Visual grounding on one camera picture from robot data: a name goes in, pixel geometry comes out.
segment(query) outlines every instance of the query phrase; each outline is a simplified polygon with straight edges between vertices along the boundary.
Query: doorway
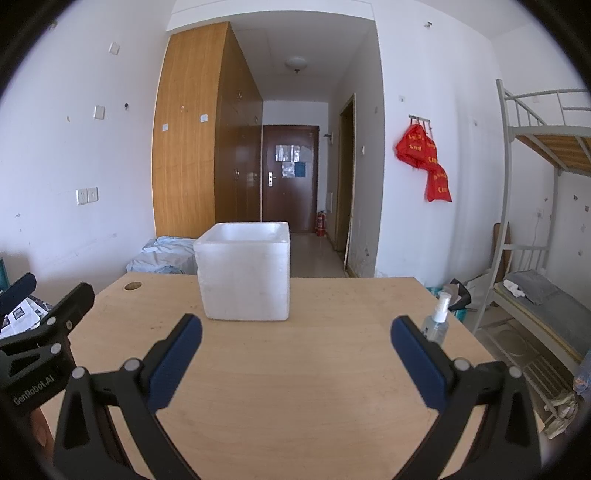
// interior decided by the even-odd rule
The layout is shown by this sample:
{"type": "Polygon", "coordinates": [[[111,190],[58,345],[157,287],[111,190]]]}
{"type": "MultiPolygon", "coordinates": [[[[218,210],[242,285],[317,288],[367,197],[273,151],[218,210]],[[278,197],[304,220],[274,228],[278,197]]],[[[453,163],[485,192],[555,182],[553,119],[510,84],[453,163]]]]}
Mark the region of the doorway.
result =
{"type": "Polygon", "coordinates": [[[263,127],[262,220],[288,222],[291,233],[316,226],[318,126],[263,127]]]}
{"type": "Polygon", "coordinates": [[[335,250],[345,256],[347,250],[353,181],[355,178],[355,97],[351,97],[339,117],[339,168],[336,190],[335,250]]]}

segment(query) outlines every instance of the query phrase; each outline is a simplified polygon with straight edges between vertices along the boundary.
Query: door frame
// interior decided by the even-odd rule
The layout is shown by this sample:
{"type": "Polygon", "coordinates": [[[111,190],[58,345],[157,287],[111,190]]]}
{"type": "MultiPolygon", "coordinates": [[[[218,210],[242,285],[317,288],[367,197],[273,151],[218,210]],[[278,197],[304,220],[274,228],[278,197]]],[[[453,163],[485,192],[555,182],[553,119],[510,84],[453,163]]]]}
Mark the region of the door frame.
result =
{"type": "Polygon", "coordinates": [[[314,168],[312,168],[312,204],[314,209],[314,218],[318,212],[318,147],[319,147],[319,136],[320,127],[318,125],[263,125],[262,126],[262,150],[261,150],[261,221],[263,220],[263,205],[265,192],[267,189],[264,188],[264,182],[267,179],[267,151],[268,151],[268,136],[266,132],[275,130],[303,130],[313,131],[314,134],[314,168]]]}
{"type": "Polygon", "coordinates": [[[342,144],[342,129],[343,129],[343,112],[349,108],[349,106],[353,107],[353,182],[351,185],[351,210],[349,211],[349,229],[347,231],[347,243],[345,246],[345,260],[343,262],[343,266],[345,269],[348,267],[349,263],[349,247],[351,242],[351,229],[353,225],[353,213],[355,210],[355,180],[356,180],[356,173],[357,173],[357,95],[353,93],[351,97],[345,102],[345,105],[339,112],[339,156],[338,156],[338,167],[337,167],[337,185],[336,185],[336,212],[335,212],[335,224],[336,229],[338,231],[339,228],[339,220],[340,216],[343,214],[340,211],[340,203],[339,203],[339,194],[342,188],[342,163],[343,163],[343,144],[342,144]]]}

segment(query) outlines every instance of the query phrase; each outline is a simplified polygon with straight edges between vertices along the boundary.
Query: human hand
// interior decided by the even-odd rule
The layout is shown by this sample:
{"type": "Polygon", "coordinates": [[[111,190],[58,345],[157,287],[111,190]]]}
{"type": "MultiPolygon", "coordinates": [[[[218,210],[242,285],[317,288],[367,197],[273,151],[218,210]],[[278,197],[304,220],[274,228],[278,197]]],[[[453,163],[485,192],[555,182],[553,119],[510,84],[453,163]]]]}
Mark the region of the human hand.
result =
{"type": "Polygon", "coordinates": [[[53,448],[56,443],[53,440],[45,415],[40,408],[31,412],[31,433],[35,441],[41,445],[43,456],[51,462],[53,460],[53,448]]]}

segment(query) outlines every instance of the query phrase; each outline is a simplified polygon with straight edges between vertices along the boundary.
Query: wooden bed slat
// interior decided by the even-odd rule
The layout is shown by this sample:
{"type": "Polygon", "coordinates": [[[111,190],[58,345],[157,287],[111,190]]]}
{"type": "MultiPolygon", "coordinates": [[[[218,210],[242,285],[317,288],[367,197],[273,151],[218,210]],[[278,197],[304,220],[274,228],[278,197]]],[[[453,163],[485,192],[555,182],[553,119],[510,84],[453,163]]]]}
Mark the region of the wooden bed slat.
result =
{"type": "MultiPolygon", "coordinates": [[[[585,173],[591,174],[591,162],[585,151],[581,148],[577,138],[575,136],[565,137],[564,135],[535,135],[535,137],[542,142],[560,161],[568,168],[579,170],[585,173]]],[[[543,151],[539,146],[533,143],[530,139],[523,135],[516,137],[523,144],[530,147],[538,155],[548,161],[553,167],[560,166],[543,151]]],[[[582,139],[591,150],[591,139],[582,139]]]]}

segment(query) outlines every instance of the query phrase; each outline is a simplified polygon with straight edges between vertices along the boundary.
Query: ceiling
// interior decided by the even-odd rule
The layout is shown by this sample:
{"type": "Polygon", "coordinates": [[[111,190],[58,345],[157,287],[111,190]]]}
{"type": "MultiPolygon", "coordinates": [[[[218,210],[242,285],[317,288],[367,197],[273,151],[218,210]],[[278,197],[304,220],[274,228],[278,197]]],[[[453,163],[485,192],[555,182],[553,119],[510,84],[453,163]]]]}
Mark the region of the ceiling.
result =
{"type": "Polygon", "coordinates": [[[318,12],[257,12],[229,18],[263,100],[328,102],[371,20],[318,12]],[[290,57],[308,66],[295,74],[290,57]]]}
{"type": "Polygon", "coordinates": [[[532,16],[517,0],[418,0],[493,39],[523,27],[532,16]]]}

